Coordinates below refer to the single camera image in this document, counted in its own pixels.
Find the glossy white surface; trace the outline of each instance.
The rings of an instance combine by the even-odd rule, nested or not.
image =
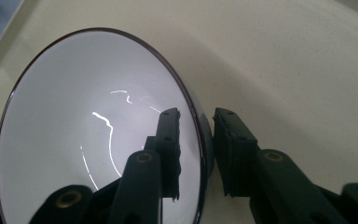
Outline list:
[[[3,120],[5,220],[27,223],[50,193],[67,185],[97,190],[121,177],[130,154],[156,135],[159,113],[172,107],[181,112],[181,196],[164,200],[163,220],[190,223],[199,201],[198,135],[163,63],[137,42],[102,31],[47,49],[21,78]]]
[[[358,0],[26,0],[0,43],[0,118],[40,50],[96,26],[141,37],[210,120],[217,106],[236,111],[316,184],[358,181]],[[246,199],[223,196],[217,169],[201,223],[253,223]]]

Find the white surface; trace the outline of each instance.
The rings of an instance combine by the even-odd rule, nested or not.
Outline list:
[[[199,97],[236,111],[261,147],[316,184],[358,181],[358,8],[325,0],[26,1],[0,43],[0,117],[25,66],[56,38],[105,26],[156,48]],[[250,222],[214,170],[202,223]]]
[[[173,107],[181,112],[181,195],[164,200],[163,221],[190,223],[199,203],[199,138],[164,64],[137,42],[102,31],[72,35],[47,49],[21,78],[3,119],[5,220],[28,223],[57,189],[98,190],[120,178],[130,154],[156,135],[160,112]]]

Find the beige tabletop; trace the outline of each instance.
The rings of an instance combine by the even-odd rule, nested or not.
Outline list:
[[[44,47],[115,28],[158,50],[210,121],[218,106],[236,111],[262,148],[340,192],[358,182],[358,4],[340,2],[24,0],[0,40],[0,119]],[[215,169],[201,223],[253,223],[248,200],[225,198],[221,185]]]

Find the white bowl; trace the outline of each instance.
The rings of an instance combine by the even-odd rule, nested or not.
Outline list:
[[[112,29],[74,32],[49,45],[21,75],[1,121],[4,220],[29,222],[62,187],[98,190],[118,179],[130,154],[156,134],[160,111],[172,107],[181,113],[180,199],[164,199],[163,222],[198,222],[210,131],[167,61]]]

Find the beige tray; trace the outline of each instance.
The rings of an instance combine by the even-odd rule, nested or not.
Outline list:
[[[286,152],[318,185],[340,192],[358,181],[358,7],[25,0],[0,41],[0,119],[33,57],[89,27],[142,38],[199,96],[209,119],[217,106],[238,112],[262,148]],[[202,223],[252,223],[246,199],[223,197],[217,169],[207,194]]]

